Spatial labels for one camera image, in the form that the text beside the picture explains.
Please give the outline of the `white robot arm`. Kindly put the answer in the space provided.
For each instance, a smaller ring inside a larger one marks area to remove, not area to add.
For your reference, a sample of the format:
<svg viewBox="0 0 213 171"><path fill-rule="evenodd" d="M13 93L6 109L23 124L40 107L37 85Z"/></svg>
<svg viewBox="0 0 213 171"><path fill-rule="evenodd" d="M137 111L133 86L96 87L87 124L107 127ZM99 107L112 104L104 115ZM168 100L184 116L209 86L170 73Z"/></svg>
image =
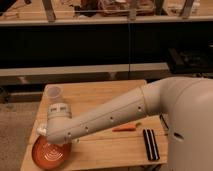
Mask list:
<svg viewBox="0 0 213 171"><path fill-rule="evenodd" d="M161 79L74 118L65 111L49 111L46 137L65 144L157 114L169 118L169 171L213 171L213 79Z"/></svg>

